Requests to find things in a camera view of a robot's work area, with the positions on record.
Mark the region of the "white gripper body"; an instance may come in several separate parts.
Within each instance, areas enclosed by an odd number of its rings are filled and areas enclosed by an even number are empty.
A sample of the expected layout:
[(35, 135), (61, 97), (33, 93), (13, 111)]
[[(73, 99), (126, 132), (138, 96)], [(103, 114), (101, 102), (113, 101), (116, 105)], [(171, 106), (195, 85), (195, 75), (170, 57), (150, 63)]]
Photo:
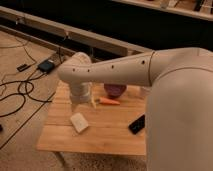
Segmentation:
[(72, 111), (75, 111), (79, 104), (87, 103), (91, 99), (90, 83), (70, 84), (69, 90)]

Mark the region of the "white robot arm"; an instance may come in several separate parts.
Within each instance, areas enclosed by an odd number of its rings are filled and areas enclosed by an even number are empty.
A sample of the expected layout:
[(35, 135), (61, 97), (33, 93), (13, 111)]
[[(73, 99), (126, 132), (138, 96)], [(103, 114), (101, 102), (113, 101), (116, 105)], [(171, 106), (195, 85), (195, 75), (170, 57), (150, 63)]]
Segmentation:
[(78, 52), (58, 69), (77, 103), (89, 84), (151, 89), (145, 113), (147, 171), (213, 171), (213, 52), (177, 48), (93, 63)]

